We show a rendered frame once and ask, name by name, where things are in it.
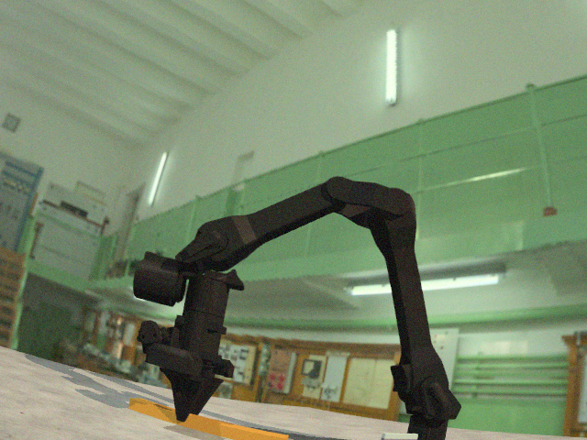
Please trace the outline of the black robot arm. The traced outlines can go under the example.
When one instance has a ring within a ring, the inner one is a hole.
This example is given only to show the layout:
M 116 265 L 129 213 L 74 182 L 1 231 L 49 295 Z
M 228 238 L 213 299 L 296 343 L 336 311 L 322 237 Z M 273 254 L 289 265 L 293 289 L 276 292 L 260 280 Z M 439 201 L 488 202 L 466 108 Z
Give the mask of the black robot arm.
M 410 193 L 375 182 L 333 177 L 253 214 L 201 225 L 175 259 L 146 251 L 134 273 L 136 298 L 225 318 L 229 289 L 243 291 L 236 270 L 227 271 L 264 243 L 331 213 L 370 229 L 382 252 L 400 337 L 399 365 L 390 366 L 393 391 L 410 416 L 407 434 L 445 440 L 449 419 L 461 405 L 449 389 L 444 365 L 432 346 L 415 258 L 415 203 Z M 205 275 L 202 275 L 205 274 Z

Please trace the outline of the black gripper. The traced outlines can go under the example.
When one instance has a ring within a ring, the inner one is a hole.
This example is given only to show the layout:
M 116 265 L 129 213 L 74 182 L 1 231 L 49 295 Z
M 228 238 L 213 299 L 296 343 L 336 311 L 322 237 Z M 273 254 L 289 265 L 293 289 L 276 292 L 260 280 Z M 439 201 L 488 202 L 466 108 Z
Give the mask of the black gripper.
M 223 383 L 215 374 L 233 378 L 234 365 L 218 355 L 220 337 L 226 335 L 224 318 L 183 309 L 176 315 L 181 324 L 179 346 L 155 343 L 147 347 L 145 362 L 156 365 L 172 385 L 175 414 L 185 422 L 189 414 L 199 414 Z

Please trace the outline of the orange bar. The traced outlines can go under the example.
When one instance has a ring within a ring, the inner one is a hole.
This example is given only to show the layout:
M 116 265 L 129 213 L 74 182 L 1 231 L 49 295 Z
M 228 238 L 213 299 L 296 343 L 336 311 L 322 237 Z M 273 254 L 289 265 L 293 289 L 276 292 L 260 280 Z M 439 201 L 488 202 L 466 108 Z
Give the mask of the orange bar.
M 288 440 L 289 435 L 277 434 L 225 423 L 211 418 L 190 413 L 185 422 L 178 421 L 175 409 L 139 398 L 131 398 L 129 409 L 153 416 L 160 420 L 182 425 L 212 435 L 219 435 L 233 440 Z

